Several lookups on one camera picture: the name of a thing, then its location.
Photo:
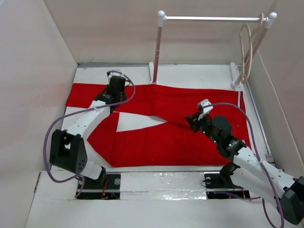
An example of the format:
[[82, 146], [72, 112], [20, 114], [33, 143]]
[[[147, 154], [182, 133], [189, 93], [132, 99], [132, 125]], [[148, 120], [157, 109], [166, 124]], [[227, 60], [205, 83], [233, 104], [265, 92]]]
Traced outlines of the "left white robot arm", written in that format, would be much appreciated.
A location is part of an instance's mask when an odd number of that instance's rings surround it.
[[85, 141], [95, 128], [121, 103], [127, 100], [126, 78], [109, 75], [109, 83], [92, 101], [87, 111], [64, 130], [55, 130], [51, 136], [49, 162], [75, 175], [89, 178], [95, 188], [105, 185], [105, 168], [88, 161]]

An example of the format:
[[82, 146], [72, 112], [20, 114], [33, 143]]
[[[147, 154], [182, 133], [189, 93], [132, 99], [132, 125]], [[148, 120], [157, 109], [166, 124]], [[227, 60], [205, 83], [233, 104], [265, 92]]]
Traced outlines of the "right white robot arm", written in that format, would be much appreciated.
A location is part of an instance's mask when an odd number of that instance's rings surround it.
[[196, 113], [185, 120], [193, 132], [201, 131], [217, 146], [219, 154], [230, 160], [220, 171], [220, 183], [225, 187], [233, 184], [244, 187], [268, 201], [291, 224], [298, 225], [304, 218], [304, 178], [293, 177], [277, 169], [240, 139], [232, 135], [227, 118]]

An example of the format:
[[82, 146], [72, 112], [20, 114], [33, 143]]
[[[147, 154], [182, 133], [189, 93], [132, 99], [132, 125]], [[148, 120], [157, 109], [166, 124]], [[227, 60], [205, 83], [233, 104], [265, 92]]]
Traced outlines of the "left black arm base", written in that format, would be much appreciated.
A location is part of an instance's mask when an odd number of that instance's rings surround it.
[[106, 174], [105, 181], [100, 185], [97, 180], [85, 177], [83, 189], [82, 182], [78, 180], [76, 198], [80, 200], [119, 200], [121, 173], [110, 172]]

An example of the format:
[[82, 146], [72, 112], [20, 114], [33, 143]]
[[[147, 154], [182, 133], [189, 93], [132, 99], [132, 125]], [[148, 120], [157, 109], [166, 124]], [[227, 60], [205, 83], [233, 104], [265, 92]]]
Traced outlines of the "red trousers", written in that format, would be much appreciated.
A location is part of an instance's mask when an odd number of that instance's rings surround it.
[[[200, 101], [215, 105], [212, 117], [222, 115], [232, 125], [232, 133], [250, 143], [243, 112], [242, 92], [219, 89], [188, 89], [162, 85], [127, 87], [129, 102], [120, 105], [89, 135], [88, 143], [112, 167], [136, 166], [218, 166], [228, 164], [215, 143], [201, 133], [191, 131], [185, 117], [197, 111]], [[119, 131], [123, 113], [156, 116], [164, 123]]]

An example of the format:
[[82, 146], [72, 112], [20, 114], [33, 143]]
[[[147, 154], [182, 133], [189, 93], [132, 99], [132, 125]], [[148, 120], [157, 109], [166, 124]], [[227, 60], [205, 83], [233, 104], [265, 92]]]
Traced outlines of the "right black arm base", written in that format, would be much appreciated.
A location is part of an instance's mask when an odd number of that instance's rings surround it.
[[249, 199], [248, 190], [232, 183], [231, 176], [237, 169], [233, 163], [222, 167], [220, 171], [204, 173], [201, 185], [206, 188], [207, 199]]

